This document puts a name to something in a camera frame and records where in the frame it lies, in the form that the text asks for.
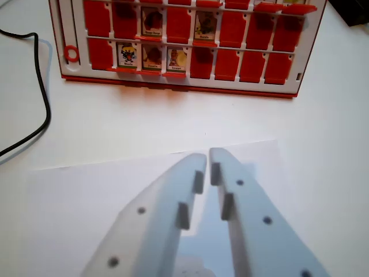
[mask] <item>gripper jaw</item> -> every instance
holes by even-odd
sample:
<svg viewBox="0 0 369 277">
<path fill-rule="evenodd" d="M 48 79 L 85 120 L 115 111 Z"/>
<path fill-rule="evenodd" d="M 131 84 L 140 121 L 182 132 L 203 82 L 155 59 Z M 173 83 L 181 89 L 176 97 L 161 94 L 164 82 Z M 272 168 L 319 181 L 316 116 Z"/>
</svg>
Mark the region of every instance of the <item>gripper jaw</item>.
<svg viewBox="0 0 369 277">
<path fill-rule="evenodd" d="M 82 276 L 171 277 L 205 169 L 206 155 L 191 154 L 151 183 L 119 213 Z"/>
<path fill-rule="evenodd" d="M 228 221 L 235 276 L 329 276 L 240 161 L 212 148 L 209 163 L 221 218 Z"/>
</svg>

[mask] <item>black object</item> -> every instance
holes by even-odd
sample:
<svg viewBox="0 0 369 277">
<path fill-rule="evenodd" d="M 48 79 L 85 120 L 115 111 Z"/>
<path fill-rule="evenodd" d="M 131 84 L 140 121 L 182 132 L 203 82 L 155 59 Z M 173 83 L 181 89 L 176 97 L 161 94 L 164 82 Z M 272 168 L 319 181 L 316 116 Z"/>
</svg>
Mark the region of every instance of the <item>black object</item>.
<svg viewBox="0 0 369 277">
<path fill-rule="evenodd" d="M 347 25 L 369 23 L 369 0 L 329 0 Z"/>
<path fill-rule="evenodd" d="M 49 104 L 48 99 L 47 99 L 46 90 L 45 90 L 45 87 L 44 87 L 44 83 L 42 82 L 42 77 L 41 77 L 41 72 L 40 72 L 39 35 L 37 33 L 28 33 L 26 35 L 17 35 L 16 33 L 5 32 L 1 29 L 0 29 L 0 33 L 4 36 L 9 36 L 9 37 L 15 38 L 15 39 L 26 39 L 26 38 L 30 38 L 31 36 L 35 37 L 35 44 L 34 44 L 34 48 L 33 48 L 34 49 L 34 55 L 35 55 L 35 69 L 36 69 L 37 79 L 39 80 L 39 85 L 40 85 L 40 89 L 41 89 L 42 98 L 44 100 L 44 104 L 45 104 L 45 108 L 46 108 L 46 118 L 45 118 L 44 123 L 42 123 L 42 125 L 37 130 L 35 130 L 33 133 L 26 136 L 24 139 L 18 141 L 17 143 L 14 143 L 13 145 L 9 146 L 8 148 L 4 149 L 3 151 L 0 151 L 0 157 L 1 157 L 1 156 L 5 155 L 6 153 L 10 152 L 11 150 L 14 150 L 17 147 L 21 146 L 22 144 L 26 143 L 30 139 L 34 138 L 35 136 L 37 136 L 42 131 L 46 130 L 47 127 L 49 126 L 50 122 L 51 122 L 51 109 L 50 109 L 50 104 Z"/>
</svg>

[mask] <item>red plastic base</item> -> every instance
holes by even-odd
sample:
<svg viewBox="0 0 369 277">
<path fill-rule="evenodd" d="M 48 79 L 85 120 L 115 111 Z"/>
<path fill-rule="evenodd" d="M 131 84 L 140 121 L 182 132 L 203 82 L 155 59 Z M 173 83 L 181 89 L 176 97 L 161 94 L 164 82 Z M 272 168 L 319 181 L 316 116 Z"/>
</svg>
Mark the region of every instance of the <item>red plastic base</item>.
<svg viewBox="0 0 369 277">
<path fill-rule="evenodd" d="M 88 83 L 99 83 L 99 84 L 111 84 L 111 85 L 127 85 L 131 87 L 149 87 L 158 89 L 173 89 L 175 91 L 199 91 L 199 92 L 217 92 L 227 94 L 238 94 L 238 95 L 250 95 L 250 96 L 262 96 L 262 97 L 274 97 L 274 98 L 294 98 L 297 97 L 297 93 L 274 93 L 274 92 L 259 92 L 259 91 L 240 91 L 237 89 L 223 89 L 223 88 L 203 88 L 203 87 L 192 87 L 189 85 L 169 85 L 169 84 L 158 84 L 158 83 L 145 83 L 135 81 L 122 81 L 112 79 L 101 79 L 101 78 L 88 78 L 88 77 L 76 77 L 62 75 L 62 78 L 67 81 L 76 82 L 88 82 Z"/>
</svg>

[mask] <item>screw hole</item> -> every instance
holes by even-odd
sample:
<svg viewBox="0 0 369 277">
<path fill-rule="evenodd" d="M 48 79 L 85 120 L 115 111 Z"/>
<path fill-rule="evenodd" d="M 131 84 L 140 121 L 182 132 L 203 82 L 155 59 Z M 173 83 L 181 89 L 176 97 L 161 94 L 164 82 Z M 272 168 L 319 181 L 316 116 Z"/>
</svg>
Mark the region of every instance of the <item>screw hole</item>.
<svg viewBox="0 0 369 277">
<path fill-rule="evenodd" d="M 138 212 L 140 215 L 142 215 L 142 214 L 144 214 L 144 213 L 146 212 L 146 209 L 145 209 L 144 207 L 139 207 L 139 208 L 137 209 L 137 212 Z"/>
<path fill-rule="evenodd" d="M 268 216 L 264 217 L 264 218 L 263 218 L 263 221 L 264 221 L 264 223 L 265 223 L 265 224 L 267 224 L 267 225 L 272 224 L 272 219 L 271 219 L 270 217 L 268 217 Z"/>
<path fill-rule="evenodd" d="M 114 268 L 116 267 L 117 265 L 119 264 L 119 259 L 117 257 L 111 257 L 109 260 L 108 260 L 108 266 L 110 268 Z"/>
<path fill-rule="evenodd" d="M 310 271 L 309 270 L 303 270 L 302 272 L 301 272 L 301 277 L 312 277 L 312 274 L 310 273 Z"/>
</svg>

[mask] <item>red circle marking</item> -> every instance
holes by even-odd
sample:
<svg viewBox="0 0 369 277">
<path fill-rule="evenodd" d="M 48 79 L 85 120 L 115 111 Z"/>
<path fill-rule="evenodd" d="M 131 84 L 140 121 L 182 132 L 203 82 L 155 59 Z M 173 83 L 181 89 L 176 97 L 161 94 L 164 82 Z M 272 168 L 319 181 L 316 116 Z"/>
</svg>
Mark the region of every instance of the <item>red circle marking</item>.
<svg viewBox="0 0 369 277">
<path fill-rule="evenodd" d="M 75 58 L 71 58 L 69 56 L 69 50 L 73 50 L 74 52 L 76 52 L 76 57 Z M 73 45 L 67 45 L 64 48 L 64 56 L 70 62 L 78 62 L 80 60 L 80 53 L 78 52 L 78 48 L 76 46 L 73 46 Z"/>
</svg>

